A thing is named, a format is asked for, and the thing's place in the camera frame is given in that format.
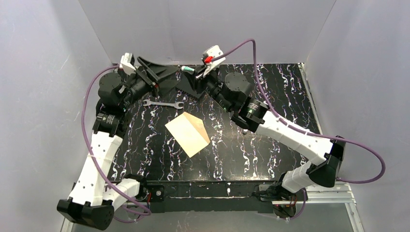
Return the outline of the green glue stick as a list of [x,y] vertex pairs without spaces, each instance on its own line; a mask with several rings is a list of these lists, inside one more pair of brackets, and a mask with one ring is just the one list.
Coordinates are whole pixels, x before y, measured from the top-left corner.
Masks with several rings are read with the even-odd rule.
[[189,73],[195,72],[195,69],[189,66],[181,66],[181,70],[184,72],[189,72]]

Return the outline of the cream paper envelope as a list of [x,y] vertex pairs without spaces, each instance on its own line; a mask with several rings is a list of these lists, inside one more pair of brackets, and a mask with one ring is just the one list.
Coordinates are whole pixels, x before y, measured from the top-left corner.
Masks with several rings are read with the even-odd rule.
[[210,144],[203,121],[187,112],[169,121],[165,127],[189,158]]

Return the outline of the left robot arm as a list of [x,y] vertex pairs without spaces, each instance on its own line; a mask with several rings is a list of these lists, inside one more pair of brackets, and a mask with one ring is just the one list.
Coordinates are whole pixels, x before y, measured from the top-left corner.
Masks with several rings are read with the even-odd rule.
[[145,177],[128,174],[115,184],[108,179],[108,173],[131,121],[129,108],[147,94],[162,97],[168,93],[177,85],[177,70],[177,66],[156,64],[126,53],[119,64],[93,78],[99,84],[96,119],[91,136],[82,131],[88,154],[68,198],[57,205],[57,211],[67,220],[103,231],[127,202],[136,206],[137,220],[151,214],[152,193]]

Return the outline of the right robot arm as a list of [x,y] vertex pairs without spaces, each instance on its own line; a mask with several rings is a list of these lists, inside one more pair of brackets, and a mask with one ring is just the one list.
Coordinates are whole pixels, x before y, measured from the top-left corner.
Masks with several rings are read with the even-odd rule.
[[309,186],[332,188],[344,156],[344,142],[310,136],[309,131],[276,116],[270,107],[250,96],[253,85],[241,73],[230,72],[219,80],[219,69],[203,65],[181,67],[191,88],[207,93],[240,128],[272,138],[300,153],[308,161],[282,174],[277,182],[253,193],[261,201],[291,200]]

